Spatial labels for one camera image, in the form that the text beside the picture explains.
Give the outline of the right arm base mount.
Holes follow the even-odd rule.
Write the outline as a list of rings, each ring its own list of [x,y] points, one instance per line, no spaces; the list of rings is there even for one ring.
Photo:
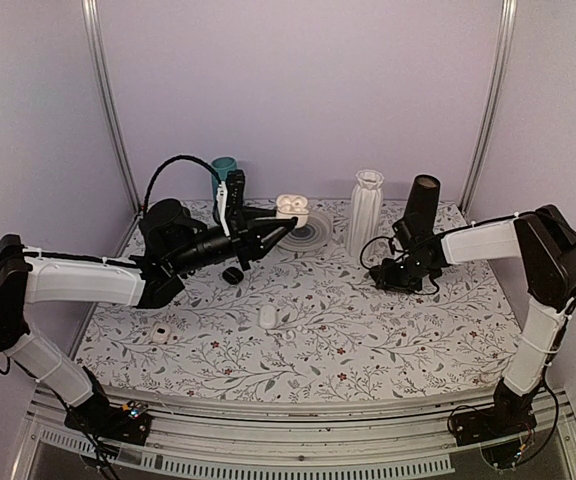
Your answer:
[[[455,408],[447,420],[448,431],[454,436],[458,446],[526,433],[527,438],[523,441],[515,439],[506,445],[487,447],[482,453],[484,460],[493,467],[515,467],[522,460],[537,426],[532,412],[532,400],[539,388],[540,384],[521,396],[512,392],[504,381],[500,380],[494,391],[491,407],[477,409],[463,405]]]

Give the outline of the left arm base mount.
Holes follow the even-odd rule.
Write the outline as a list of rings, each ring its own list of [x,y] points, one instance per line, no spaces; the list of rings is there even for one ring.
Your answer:
[[[135,400],[113,406],[103,391],[94,391],[81,405],[68,409],[64,425],[90,436],[144,446],[152,424],[147,410],[146,403]]]

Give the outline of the beige earbud charging case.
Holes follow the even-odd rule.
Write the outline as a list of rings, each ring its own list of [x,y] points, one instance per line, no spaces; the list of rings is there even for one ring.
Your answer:
[[[296,229],[306,226],[309,210],[308,199],[305,196],[297,194],[281,194],[276,198],[277,219],[297,219]]]

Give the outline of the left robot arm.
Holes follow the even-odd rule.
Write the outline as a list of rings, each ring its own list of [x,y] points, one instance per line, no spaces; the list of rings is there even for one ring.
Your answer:
[[[56,392],[94,433],[109,433],[117,415],[103,389],[31,326],[25,306],[72,301],[163,308],[189,275],[231,258],[247,270],[297,223],[272,210],[235,206],[222,209],[219,226],[208,227],[178,200],[165,199],[139,222],[144,254],[128,259],[42,252],[7,234],[0,239],[0,353]]]

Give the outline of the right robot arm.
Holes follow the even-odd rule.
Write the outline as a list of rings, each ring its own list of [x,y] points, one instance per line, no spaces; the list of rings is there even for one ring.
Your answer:
[[[485,427],[505,436],[542,387],[576,309],[576,230],[553,204],[435,232],[434,207],[408,207],[393,225],[397,257],[369,268],[384,291],[417,293],[443,270],[479,261],[515,262],[523,271],[526,317],[516,352],[501,375]]]

